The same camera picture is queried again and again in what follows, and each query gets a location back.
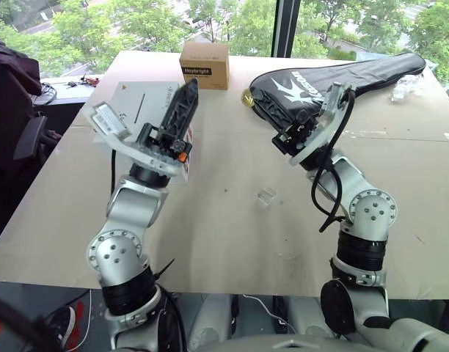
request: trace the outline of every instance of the floor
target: floor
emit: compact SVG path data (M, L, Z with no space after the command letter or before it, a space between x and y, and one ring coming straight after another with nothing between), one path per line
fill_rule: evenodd
M82 293L86 293L86 290L0 282L0 299L10 303L31 320L48 315ZM187 334L190 332L203 298L204 295L191 293L179 296L178 305L183 313ZM261 298L267 307L271 307L271 297L261 296ZM237 329L233 337L273 333L271 318L258 302L241 296L239 303L240 315L237 319ZM89 305L89 293L71 304L77 313L77 321L68 343L69 348L76 347L83 340L89 321ZM103 319L105 306L100 290L92 290L91 307L89 334L77 351L110 351L106 322ZM438 325L443 307L442 301L395 300L390 302L393 318L416 318L432 326ZM0 351L29 352L30 350L31 346L25 345L24 341L18 339L11 331L2 326L0 330Z

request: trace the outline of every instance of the cardboard box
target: cardboard box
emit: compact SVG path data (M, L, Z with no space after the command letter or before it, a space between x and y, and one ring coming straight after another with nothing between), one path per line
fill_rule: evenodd
M186 42L179 62L186 82L197 78L200 89L227 89L230 64L226 44Z
M117 112L131 132L131 136L126 138L126 141L134 142L146 122L156 127L161 124L178 87L178 82L120 82L117 85L109 105ZM187 130L184 140L192 143L191 127ZM110 158L110 148L104 140L96 135L94 142L105 148L106 156ZM173 177L171 183L187 183L189 181L190 158L191 155L183 164L181 173ZM117 153L115 163L117 175L124 175L128 174L133 161L126 155Z

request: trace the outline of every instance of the white cable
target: white cable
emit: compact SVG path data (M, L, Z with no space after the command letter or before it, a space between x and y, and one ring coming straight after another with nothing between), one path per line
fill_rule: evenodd
M254 300L256 300L257 302L259 302L259 303L262 305L262 307L266 310L266 312L267 312L268 315L270 315L273 319L278 319L278 320L281 321L283 324L285 324L288 328L290 328L291 330L293 330L293 333L294 333L294 334L297 334L295 328L292 327L288 321L286 321L285 319L282 319L281 317L278 317L278 316L276 316L276 315L274 315L274 314L271 314L270 311L269 311L269 308L267 308L267 306L260 300L260 298L257 298L257 297L254 297L254 296L248 296L248 295L242 295L242 296L243 296L244 298L251 298L251 299L254 299Z
M65 352L71 352L74 351L77 348L80 348L81 345L86 341L86 337L90 332L90 325L91 325L91 311L92 311L92 290L90 290L90 313L87 317L87 328L86 328L86 334L84 334L83 340L74 348L71 348L70 350L66 350Z

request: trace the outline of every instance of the clear plastic piece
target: clear plastic piece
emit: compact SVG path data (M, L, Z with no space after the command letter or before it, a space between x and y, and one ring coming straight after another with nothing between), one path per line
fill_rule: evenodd
M257 198L264 204L270 205L271 201L277 196L277 192L271 188L262 188Z
M410 93L422 95L424 87L423 75L405 75L394 86L391 101L401 101Z

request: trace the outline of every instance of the table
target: table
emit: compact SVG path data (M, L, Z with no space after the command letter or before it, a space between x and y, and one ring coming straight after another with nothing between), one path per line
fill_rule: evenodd
M109 100L118 81L183 83L178 59L119 53L87 105ZM240 97L261 73L336 63L232 56L229 90L200 91L189 184L169 187L145 234L153 270L175 258L161 278L170 290L319 295L338 226L318 233L324 216L304 170L290 166ZM390 298L449 298L449 99L429 69L425 80L422 97L401 103L390 102L392 87L357 98L338 143L398 203L384 261ZM85 250L105 219L110 162L82 112L0 237L0 281L98 287ZM257 198L265 187L277 192L268 207Z

